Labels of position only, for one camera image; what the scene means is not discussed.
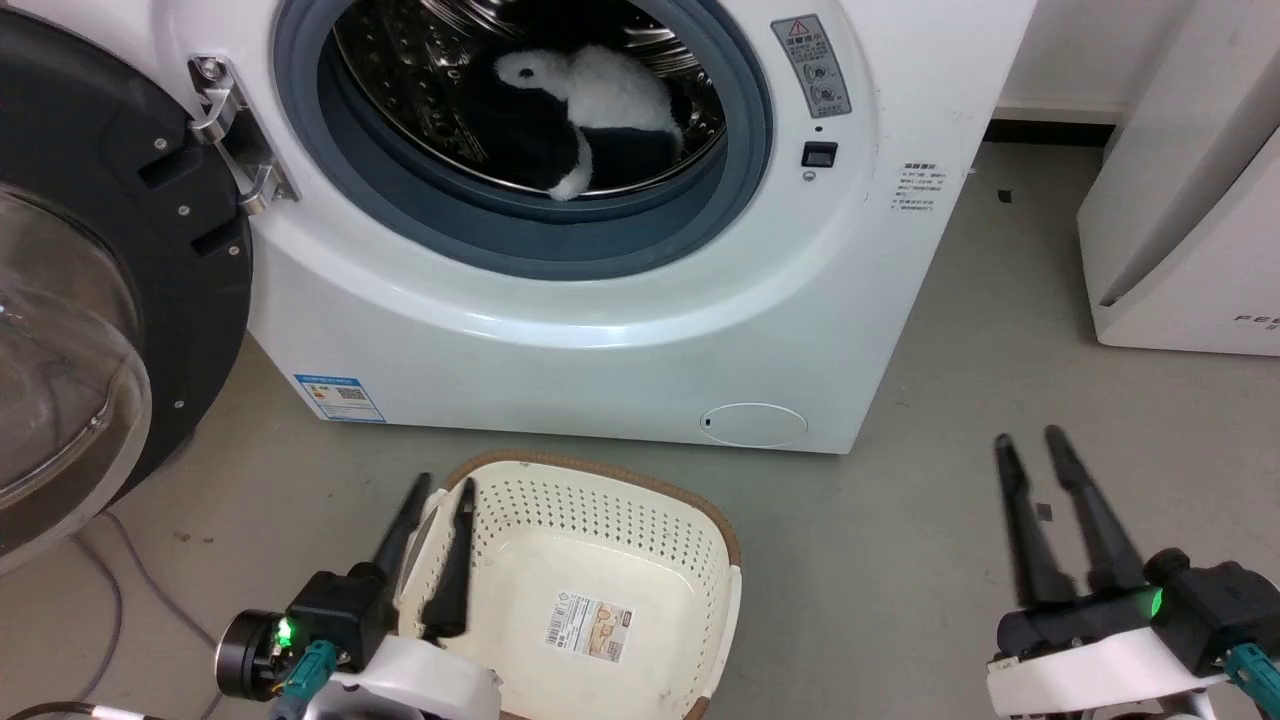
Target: green led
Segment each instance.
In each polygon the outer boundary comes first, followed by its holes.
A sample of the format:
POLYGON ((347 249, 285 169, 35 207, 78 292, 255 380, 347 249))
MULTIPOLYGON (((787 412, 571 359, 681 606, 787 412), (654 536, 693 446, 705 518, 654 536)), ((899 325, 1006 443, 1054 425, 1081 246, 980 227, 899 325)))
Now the green led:
POLYGON ((275 624, 275 642, 280 647, 293 644, 293 625, 289 624, 288 618, 280 618, 280 621, 275 624))

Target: white fur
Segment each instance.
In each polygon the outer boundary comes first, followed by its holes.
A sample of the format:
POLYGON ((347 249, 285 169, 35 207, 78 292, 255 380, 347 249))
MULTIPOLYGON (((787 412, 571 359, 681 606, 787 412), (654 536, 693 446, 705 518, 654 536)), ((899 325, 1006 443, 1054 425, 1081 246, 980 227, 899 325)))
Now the white fur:
POLYGON ((552 200, 573 200, 591 184, 591 145, 582 137, 582 131, 573 128, 577 137, 577 165, 550 190, 552 200))
POLYGON ((498 78, 522 88, 539 88, 568 104, 568 120, 582 128, 635 128, 668 132, 684 140, 671 117, 671 94, 639 61, 598 45, 572 55, 549 50, 512 53, 494 65, 498 78), (520 77, 532 70, 531 77, 520 77))

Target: power cord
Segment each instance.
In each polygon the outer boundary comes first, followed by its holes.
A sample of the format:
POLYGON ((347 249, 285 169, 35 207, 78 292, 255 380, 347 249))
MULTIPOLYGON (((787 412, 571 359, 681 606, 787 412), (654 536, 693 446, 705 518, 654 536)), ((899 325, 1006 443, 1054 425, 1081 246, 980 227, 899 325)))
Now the power cord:
MULTIPOLYGON (((105 516, 111 523, 111 525, 115 527, 116 533, 124 542, 124 548, 129 552, 129 557, 133 559, 133 565, 138 569, 138 574, 142 577, 142 582, 146 583, 147 588, 151 589, 151 593, 155 594, 156 600, 159 600, 160 603, 164 605, 165 609, 170 614, 173 614, 174 618, 177 618, 183 625, 187 626, 187 629, 195 633, 195 635, 200 638, 201 642, 204 642, 210 651, 212 651, 218 646, 216 641, 214 641, 212 635, 206 633, 205 629, 200 626, 200 624, 192 620, 191 615, 188 615, 182 607, 179 607, 178 603, 174 602, 172 597, 169 597, 169 593, 164 592, 160 588, 160 585, 155 582, 155 578, 151 577, 151 573, 147 570, 147 566, 142 562, 142 556, 138 555, 137 547, 133 546, 133 539, 129 537, 129 532, 124 529, 124 523, 122 523, 120 519, 116 518, 115 514, 111 511, 104 511, 102 516, 105 516)), ((46 714, 92 715, 93 717, 101 717, 104 720, 124 720, 124 719, 160 720, 151 717, 148 715, 123 712, 115 708, 105 706, 95 706, 84 702, 86 700, 88 700, 88 696, 92 694, 93 691, 97 689, 97 685, 102 682, 102 676, 106 675, 106 669, 110 667, 111 660, 115 657, 115 648, 120 644, 120 630, 124 626, 124 593, 120 592, 120 583, 115 578, 115 574, 111 573, 110 566, 108 566, 106 561, 102 560, 102 556, 99 555, 97 551, 95 551, 93 547, 88 544, 88 542, 86 542, 83 537, 83 530, 81 533, 77 533, 72 538, 72 541, 76 543, 76 547, 78 547, 81 552, 84 553, 84 557, 90 561, 91 565, 93 565, 93 568, 99 571, 99 574, 102 575, 102 579, 106 580, 106 584, 111 589, 111 598, 115 603, 115 611, 111 619, 111 635, 106 641, 106 651, 102 653, 102 659, 99 661, 97 669, 93 671, 93 676, 84 685, 84 688, 76 696, 76 700, 73 702, 45 702, 41 705, 33 705, 26 710, 17 712, 15 715, 9 716, 6 720, 29 720, 31 717, 46 714)), ((223 696, 220 693, 214 696, 212 702, 210 702, 209 707, 206 707, 205 711, 200 715, 200 720, 209 720, 209 716, 212 715, 214 710, 218 708, 218 703, 221 700, 221 697, 223 696)))

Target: gray concrete floor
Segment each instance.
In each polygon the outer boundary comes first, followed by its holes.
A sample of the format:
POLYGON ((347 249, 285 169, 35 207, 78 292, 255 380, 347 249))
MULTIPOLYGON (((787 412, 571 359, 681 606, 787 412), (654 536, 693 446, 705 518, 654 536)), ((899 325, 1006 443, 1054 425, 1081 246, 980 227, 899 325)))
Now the gray concrete floor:
MULTIPOLYGON (((367 556, 422 470, 504 446, 612 462, 701 493, 741 537, 742 614, 712 717, 991 717, 984 662, 1012 609, 1000 432, 1055 507, 1047 528, 1073 571, 1083 550, 1047 423, 1068 428, 1144 552, 1179 544, 1280 578, 1280 364, 1093 340, 1074 217, 1098 164, 1091 150, 983 147, 850 456, 326 424, 248 341, 192 445, 118 512, 216 634, 367 556)), ((210 653, 105 523, 86 534, 125 596, 95 700, 195 719, 214 693, 210 653)), ((109 626, 108 588, 69 543, 0 579, 0 716, 74 693, 109 626)), ((1254 716, 1231 691, 1215 697, 1224 717, 1254 716)), ((265 710, 224 701, 214 717, 265 710)))

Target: laundry basket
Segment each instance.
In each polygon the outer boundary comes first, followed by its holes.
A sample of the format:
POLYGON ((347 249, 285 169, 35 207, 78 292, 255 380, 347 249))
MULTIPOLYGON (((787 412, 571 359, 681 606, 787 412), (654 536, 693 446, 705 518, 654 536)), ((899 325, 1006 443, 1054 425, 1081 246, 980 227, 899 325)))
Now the laundry basket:
POLYGON ((701 497, 627 470, 529 451, 458 468, 411 539, 399 634, 422 637, 467 478, 467 632, 442 644, 498 673, 503 717, 701 717, 737 624, 737 539, 701 497))

